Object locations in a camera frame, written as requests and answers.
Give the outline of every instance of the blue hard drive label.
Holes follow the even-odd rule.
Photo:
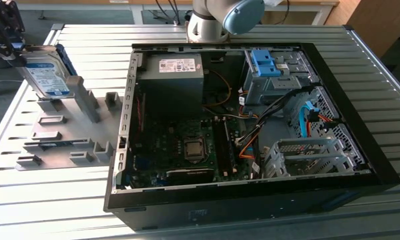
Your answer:
[[[69,94],[69,89],[61,73],[52,63],[28,63],[25,68],[36,82],[37,87],[50,96]]]

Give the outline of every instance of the motherboard chip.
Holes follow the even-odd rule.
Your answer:
[[[205,146],[201,137],[184,140],[184,156],[192,164],[197,164],[205,159]]]

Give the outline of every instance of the black cable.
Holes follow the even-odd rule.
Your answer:
[[[189,15],[191,12],[192,12],[192,10],[185,11],[184,19],[185,19],[185,21],[188,21],[188,22],[189,22],[189,20],[192,19],[192,16]]]
[[[173,4],[172,4],[172,2],[171,2],[171,0],[167,0],[168,1],[168,4],[171,5],[171,7],[172,7],[172,10],[173,10],[173,13],[175,13],[175,17],[173,17],[173,20],[177,18],[177,25],[180,25],[180,20],[179,20],[179,13],[176,12],[176,9],[175,9],[175,7],[173,7]]]
[[[287,9],[285,9],[285,14],[284,14],[284,18],[281,21],[276,22],[273,25],[277,25],[277,24],[284,24],[285,23],[285,20],[288,18],[288,15],[289,15],[289,9],[291,9],[291,2],[289,0],[285,0],[287,1]]]
[[[153,11],[148,10],[148,12],[151,12],[151,14],[152,14],[156,18],[160,18],[160,19],[163,18],[163,17],[160,17],[159,15],[156,15]]]
[[[219,103],[220,100],[219,100],[219,96],[215,95],[215,102]],[[232,113],[231,111],[228,111],[227,107],[224,106],[224,104],[220,104],[219,107],[225,111],[228,112],[229,114]]]
[[[261,179],[263,178],[263,172],[264,172],[264,170],[263,170],[263,160],[261,160],[261,151],[260,151],[260,141],[259,141],[259,138],[260,137],[257,137],[255,140],[253,140],[253,142],[252,142],[252,151],[253,151],[253,157],[255,157],[255,160],[253,160],[253,163],[256,163],[257,164],[257,166],[259,166],[259,172],[255,172],[255,174],[253,174],[253,179]]]
[[[176,8],[176,16],[177,16],[177,25],[181,25],[180,21],[180,11],[179,11],[179,5],[176,4],[176,0],[173,0],[175,8]]]
[[[244,117],[244,116],[237,116],[237,115],[233,115],[233,114],[225,114],[225,113],[219,113],[216,112],[215,110],[212,110],[209,107],[207,106],[203,106],[203,108],[209,112],[212,113],[213,115],[221,115],[221,116],[227,116],[227,117],[233,117],[236,119],[248,119],[249,117]]]
[[[277,100],[273,101],[272,104],[269,104],[267,109],[257,116],[257,120],[255,122],[255,128],[244,136],[240,137],[237,142],[239,143],[243,142],[249,136],[252,136],[261,129],[261,127],[265,123],[265,119],[283,109],[283,107],[287,105],[291,97],[296,96],[300,93],[309,92],[311,90],[313,90],[313,88],[315,88],[315,85],[304,86],[300,89],[293,89],[285,95],[279,97]]]
[[[169,15],[168,15],[168,14],[165,13],[165,11],[163,10],[161,5],[160,5],[160,3],[159,3],[159,0],[155,0],[155,3],[157,4],[157,6],[159,6],[159,8],[160,8],[161,13],[165,15],[165,17],[168,18],[168,20],[172,22],[172,18],[169,17]]]

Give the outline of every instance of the power supply label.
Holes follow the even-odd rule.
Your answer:
[[[159,66],[160,73],[195,72],[196,63],[193,58],[161,59]]]

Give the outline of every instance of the connector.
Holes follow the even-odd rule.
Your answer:
[[[315,122],[320,121],[319,113],[320,113],[320,111],[316,111],[316,109],[309,110],[308,121],[311,123],[315,123]]]
[[[329,130],[332,128],[336,128],[336,126],[339,125],[340,123],[337,121],[325,121],[323,123],[323,126],[319,127],[320,130],[325,129],[325,130]]]

